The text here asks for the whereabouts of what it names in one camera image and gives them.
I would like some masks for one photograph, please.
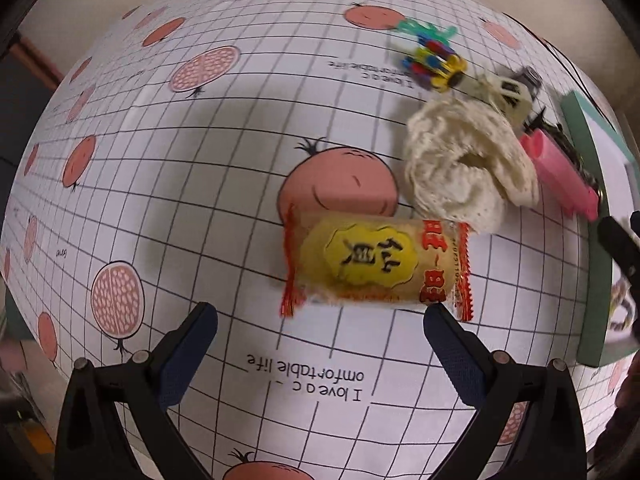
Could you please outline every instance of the black cable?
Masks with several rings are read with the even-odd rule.
[[[584,81],[582,80],[582,78],[580,77],[580,73],[578,72],[577,67],[573,64],[573,62],[566,56],[566,54],[564,52],[562,52],[562,50],[560,50],[558,47],[556,47],[553,43],[551,43],[550,41],[547,40],[543,40],[542,38],[540,38],[535,32],[533,32],[529,27],[527,27],[527,25],[524,25],[524,23],[520,22],[519,20],[516,20],[513,16],[508,15],[506,12],[504,13],[504,15],[507,18],[510,18],[511,20],[513,20],[514,22],[516,22],[518,25],[520,25],[522,28],[524,28],[530,35],[532,35],[534,38],[536,38],[536,40],[538,40],[538,42],[545,47],[549,53],[556,58],[556,61],[560,64],[560,66],[562,66],[562,68],[564,68],[565,72],[568,73],[568,75],[571,77],[571,79],[574,80],[574,83],[576,83],[578,85],[578,88],[587,96],[587,98],[589,99],[589,101],[591,102],[591,104],[593,105],[594,108],[596,108],[596,110],[600,113],[600,115],[604,118],[604,120],[607,121],[607,123],[609,123],[609,126],[611,126],[611,128],[615,131],[616,128],[613,125],[613,123],[609,120],[609,118],[604,114],[604,112],[601,110],[601,108],[598,106],[597,102],[595,101],[595,99],[593,98],[593,96],[591,95],[591,93],[587,90],[586,85],[584,84]],[[549,48],[549,45],[552,46],[555,50],[557,50],[560,54],[562,54],[562,56],[571,64],[572,68],[574,69],[575,75],[578,76],[578,79],[580,81],[578,81],[578,79],[575,78],[574,74],[564,65],[564,63],[562,62],[562,60],[556,56],[556,53],[551,50],[551,48]]]
[[[0,160],[2,160],[5,164],[8,164],[12,168],[15,168],[16,170],[18,169],[18,166],[16,164],[12,163],[8,158],[5,158],[2,155],[0,155]]]

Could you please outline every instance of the snack package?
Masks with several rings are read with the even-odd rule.
[[[289,267],[281,314],[306,300],[376,301],[398,308],[447,302],[473,316],[468,224],[290,208],[284,249]]]

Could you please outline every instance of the crumpled towel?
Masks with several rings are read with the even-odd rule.
[[[507,119],[477,101],[431,100],[407,122],[407,183],[425,218],[467,222],[479,233],[498,230],[506,200],[538,202],[532,161]]]

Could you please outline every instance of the yellow toy part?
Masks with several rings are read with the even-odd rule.
[[[457,83],[454,83],[452,78],[460,78],[468,67],[466,59],[457,54],[443,59],[424,46],[416,49],[414,59],[433,74],[430,79],[431,87],[440,93],[455,86]]]
[[[412,278],[418,254],[407,233],[390,226],[372,229],[354,224],[334,232],[324,247],[324,260],[339,281],[391,288]]]

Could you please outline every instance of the tablecloth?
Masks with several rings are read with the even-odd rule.
[[[362,193],[380,199],[379,214],[413,215],[404,124],[434,95],[401,66],[416,46],[392,30],[404,17],[455,25],[470,76],[533,66],[544,81],[534,109],[563,120],[558,96],[577,88],[574,69],[474,0],[160,0],[79,60],[25,151],[2,273],[61,374],[80,356],[114,364],[153,348],[197,301],[217,308],[218,334],[169,410],[217,479],[270,478],[278,464],[287,478],[428,478],[474,413],[420,314],[324,304],[278,314],[287,186],[317,208]],[[537,208],[511,207],[500,232],[472,236],[465,327],[518,362],[564,359],[592,444],[619,374],[575,363],[587,235],[542,189]]]

